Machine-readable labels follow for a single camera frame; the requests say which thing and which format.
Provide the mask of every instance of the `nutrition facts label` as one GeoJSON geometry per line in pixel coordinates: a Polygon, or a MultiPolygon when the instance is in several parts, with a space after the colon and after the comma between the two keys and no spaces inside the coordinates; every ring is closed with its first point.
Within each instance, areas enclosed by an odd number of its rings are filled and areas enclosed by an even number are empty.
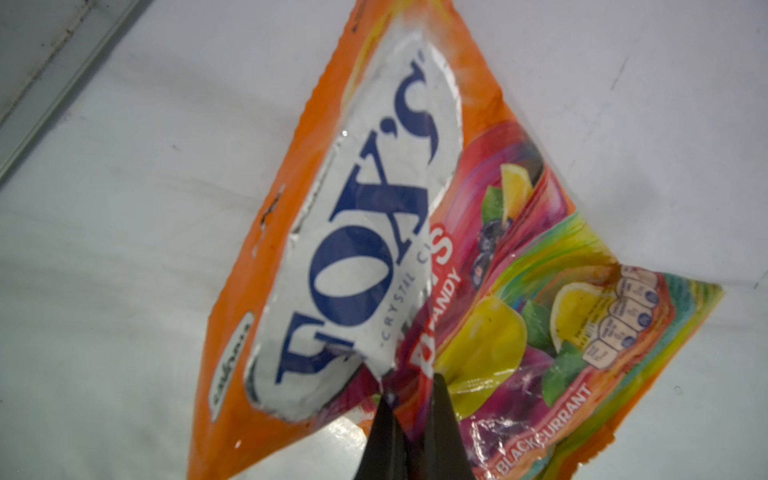
{"type": "Polygon", "coordinates": [[[659,304],[657,286],[655,273],[635,266],[621,267],[621,280],[616,285],[618,299],[608,308],[609,315],[599,322],[597,338],[584,351],[585,361],[606,369],[621,350],[634,345],[637,334],[654,320],[653,308],[659,304]]]}

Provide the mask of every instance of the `green leaf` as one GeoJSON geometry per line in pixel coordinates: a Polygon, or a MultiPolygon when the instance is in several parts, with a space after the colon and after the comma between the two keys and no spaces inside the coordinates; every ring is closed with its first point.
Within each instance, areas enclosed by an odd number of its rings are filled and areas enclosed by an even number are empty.
{"type": "Polygon", "coordinates": [[[581,358],[581,351],[573,343],[564,341],[554,364],[549,367],[541,381],[541,396],[549,407],[563,396],[587,365],[589,364],[581,358]]]}
{"type": "Polygon", "coordinates": [[[504,215],[504,193],[501,188],[488,187],[482,199],[482,224],[498,220],[504,215]]]}
{"type": "Polygon", "coordinates": [[[549,309],[528,300],[520,314],[528,328],[528,345],[547,353],[554,353],[554,345],[549,333],[549,309]]]}

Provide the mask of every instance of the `crinkled plastic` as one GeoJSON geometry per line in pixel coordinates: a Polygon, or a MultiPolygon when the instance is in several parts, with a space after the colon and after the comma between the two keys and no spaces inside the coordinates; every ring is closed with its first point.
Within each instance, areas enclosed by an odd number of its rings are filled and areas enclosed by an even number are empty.
{"type": "Polygon", "coordinates": [[[220,480],[434,371],[478,478],[568,478],[722,296],[622,266],[448,0],[360,0],[211,314],[188,477],[220,480]]]}

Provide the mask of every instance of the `white label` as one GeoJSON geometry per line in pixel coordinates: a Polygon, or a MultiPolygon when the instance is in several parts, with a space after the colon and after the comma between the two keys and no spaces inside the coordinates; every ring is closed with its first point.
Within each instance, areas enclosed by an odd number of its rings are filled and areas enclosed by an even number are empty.
{"type": "Polygon", "coordinates": [[[619,352],[612,349],[606,342],[595,340],[590,343],[582,358],[596,369],[606,369],[614,362],[619,352]]]}
{"type": "Polygon", "coordinates": [[[235,331],[227,343],[227,347],[221,354],[221,359],[214,373],[214,380],[210,384],[208,392],[208,408],[210,409],[210,420],[215,422],[221,412],[221,406],[224,403],[224,396],[230,388],[232,373],[237,366],[237,360],[243,352],[245,340],[248,337],[248,330],[253,325],[253,314],[248,312],[235,328],[235,331]]]}
{"type": "Polygon", "coordinates": [[[429,214],[462,151],[458,87],[420,34],[371,61],[294,224],[247,369],[255,405],[289,421],[365,363],[381,378],[431,288],[429,214]]]}
{"type": "Polygon", "coordinates": [[[634,345],[637,333],[621,320],[607,316],[600,322],[600,339],[621,351],[634,345]]]}
{"type": "Polygon", "coordinates": [[[656,276],[656,273],[638,266],[622,265],[621,276],[640,280],[642,283],[645,283],[652,288],[656,288],[659,285],[659,278],[656,276]]]}
{"type": "Polygon", "coordinates": [[[648,328],[654,321],[654,312],[634,300],[622,297],[616,300],[609,309],[611,315],[631,326],[638,332],[648,328]]]}
{"type": "Polygon", "coordinates": [[[640,280],[622,278],[616,286],[616,293],[619,296],[626,296],[648,308],[655,308],[659,304],[659,294],[656,293],[656,290],[640,280]]]}

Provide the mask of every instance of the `white surface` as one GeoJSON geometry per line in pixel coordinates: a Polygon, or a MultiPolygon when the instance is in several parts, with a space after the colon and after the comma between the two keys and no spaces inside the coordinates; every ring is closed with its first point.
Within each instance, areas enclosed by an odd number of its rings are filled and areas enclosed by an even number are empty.
{"type": "MultiPolygon", "coordinates": [[[[207,314],[352,4],[156,0],[0,190],[0,478],[183,478],[207,314]]],[[[768,4],[457,4],[617,255],[729,290],[577,478],[765,478],[768,4]]]]}

